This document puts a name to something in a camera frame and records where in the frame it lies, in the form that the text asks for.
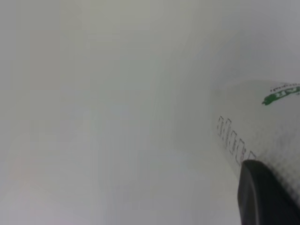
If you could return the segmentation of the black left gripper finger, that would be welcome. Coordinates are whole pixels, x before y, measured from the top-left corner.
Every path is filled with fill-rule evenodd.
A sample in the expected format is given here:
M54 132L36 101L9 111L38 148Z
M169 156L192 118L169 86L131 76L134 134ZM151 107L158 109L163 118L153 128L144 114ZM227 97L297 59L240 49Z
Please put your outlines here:
M262 162L242 163L237 199L243 225L300 223L300 209Z

